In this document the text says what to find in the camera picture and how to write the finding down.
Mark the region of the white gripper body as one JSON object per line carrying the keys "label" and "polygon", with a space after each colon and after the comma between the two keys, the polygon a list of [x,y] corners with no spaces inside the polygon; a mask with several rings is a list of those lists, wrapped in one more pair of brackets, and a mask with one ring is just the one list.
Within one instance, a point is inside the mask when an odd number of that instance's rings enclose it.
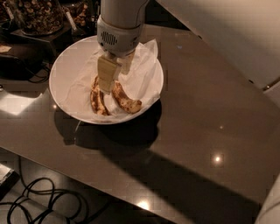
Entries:
{"label": "white gripper body", "polygon": [[97,41],[104,52],[121,58],[135,51],[143,26],[132,29],[117,28],[106,23],[102,17],[97,21]]}

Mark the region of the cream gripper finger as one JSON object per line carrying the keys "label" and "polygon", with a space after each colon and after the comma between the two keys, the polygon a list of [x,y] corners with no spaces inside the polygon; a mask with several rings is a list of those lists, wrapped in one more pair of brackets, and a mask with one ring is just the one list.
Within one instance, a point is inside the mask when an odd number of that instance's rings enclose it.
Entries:
{"label": "cream gripper finger", "polygon": [[111,53],[104,53],[97,60],[97,72],[99,78],[99,88],[109,94],[114,84],[114,79],[121,71],[121,64],[117,62],[117,57]]}
{"label": "cream gripper finger", "polygon": [[131,52],[130,54],[119,58],[118,62],[121,64],[121,73],[128,74],[130,72],[130,67],[132,64],[132,60],[134,59],[135,52]]}

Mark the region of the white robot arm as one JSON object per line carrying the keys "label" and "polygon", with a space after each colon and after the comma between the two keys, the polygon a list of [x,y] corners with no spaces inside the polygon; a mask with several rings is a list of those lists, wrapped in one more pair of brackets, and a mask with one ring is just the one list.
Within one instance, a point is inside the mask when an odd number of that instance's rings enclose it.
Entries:
{"label": "white robot arm", "polygon": [[[148,0],[101,0],[113,31]],[[161,117],[134,159],[105,155],[193,224],[280,224],[280,0],[156,0],[185,26],[159,36]]]}

